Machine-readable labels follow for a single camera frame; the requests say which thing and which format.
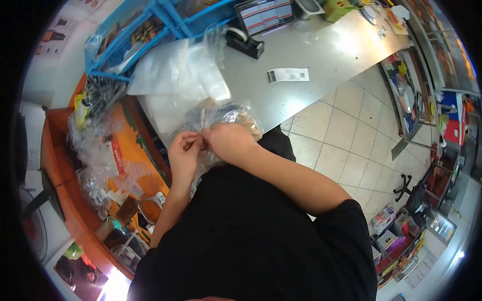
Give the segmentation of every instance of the tape roll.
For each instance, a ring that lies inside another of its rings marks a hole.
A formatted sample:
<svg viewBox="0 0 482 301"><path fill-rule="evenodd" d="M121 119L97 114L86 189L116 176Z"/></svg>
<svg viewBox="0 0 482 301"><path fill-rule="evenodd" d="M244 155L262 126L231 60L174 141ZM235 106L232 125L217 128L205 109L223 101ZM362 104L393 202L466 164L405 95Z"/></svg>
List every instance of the tape roll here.
<svg viewBox="0 0 482 301"><path fill-rule="evenodd" d="M228 31L232 31L236 33L243 40L243 43L246 43L248 41L248 36L244 33L244 31L237 29L235 27L228 27L226 32Z"/></svg>

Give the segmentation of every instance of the person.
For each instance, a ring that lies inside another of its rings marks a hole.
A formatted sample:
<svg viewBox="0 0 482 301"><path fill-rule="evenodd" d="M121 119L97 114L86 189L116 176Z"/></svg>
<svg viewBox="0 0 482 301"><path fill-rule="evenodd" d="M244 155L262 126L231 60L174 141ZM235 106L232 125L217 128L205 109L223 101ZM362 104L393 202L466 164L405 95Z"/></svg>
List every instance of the person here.
<svg viewBox="0 0 482 301"><path fill-rule="evenodd" d="M189 201L205 144L227 164ZM279 126L259 143L234 123L182 132L168 157L171 190L128 300L375 300L362 209L297 164Z"/></svg>

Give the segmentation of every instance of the tablet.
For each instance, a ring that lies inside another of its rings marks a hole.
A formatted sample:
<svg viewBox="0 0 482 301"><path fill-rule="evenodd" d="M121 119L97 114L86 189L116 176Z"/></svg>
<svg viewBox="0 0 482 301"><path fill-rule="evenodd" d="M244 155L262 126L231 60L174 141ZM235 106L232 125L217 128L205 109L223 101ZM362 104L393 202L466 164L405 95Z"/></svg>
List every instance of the tablet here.
<svg viewBox="0 0 482 301"><path fill-rule="evenodd" d="M237 4L235 10L248 36L295 19L292 0L250 0Z"/></svg>

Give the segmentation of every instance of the hand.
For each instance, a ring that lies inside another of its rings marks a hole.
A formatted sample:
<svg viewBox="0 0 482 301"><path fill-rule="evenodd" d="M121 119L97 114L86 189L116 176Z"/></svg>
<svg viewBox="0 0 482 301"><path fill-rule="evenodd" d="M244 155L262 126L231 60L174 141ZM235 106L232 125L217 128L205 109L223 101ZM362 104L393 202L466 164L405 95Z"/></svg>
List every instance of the hand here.
<svg viewBox="0 0 482 301"><path fill-rule="evenodd" d="M202 129L201 136L216 156L238 167L253 151L261 148L248 131L236 123L214 124Z"/></svg>
<svg viewBox="0 0 482 301"><path fill-rule="evenodd" d="M201 136L195 131L184 131L174 138L167 150L173 174L172 187L190 188L203 145Z"/></svg>

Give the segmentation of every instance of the poster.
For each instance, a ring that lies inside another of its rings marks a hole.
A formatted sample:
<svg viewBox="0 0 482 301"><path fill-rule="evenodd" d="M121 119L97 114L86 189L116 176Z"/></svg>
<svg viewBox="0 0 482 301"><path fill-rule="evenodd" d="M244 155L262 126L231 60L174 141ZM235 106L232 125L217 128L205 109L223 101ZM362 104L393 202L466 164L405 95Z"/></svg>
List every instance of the poster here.
<svg viewBox="0 0 482 301"><path fill-rule="evenodd" d="M88 13L95 12L104 0L70 0L69 5L75 6Z"/></svg>
<svg viewBox="0 0 482 301"><path fill-rule="evenodd" d="M75 28L78 21L62 15L57 15L50 24L47 32L42 37L42 41L38 45L35 55L39 57L50 57L60 59L65 46Z"/></svg>

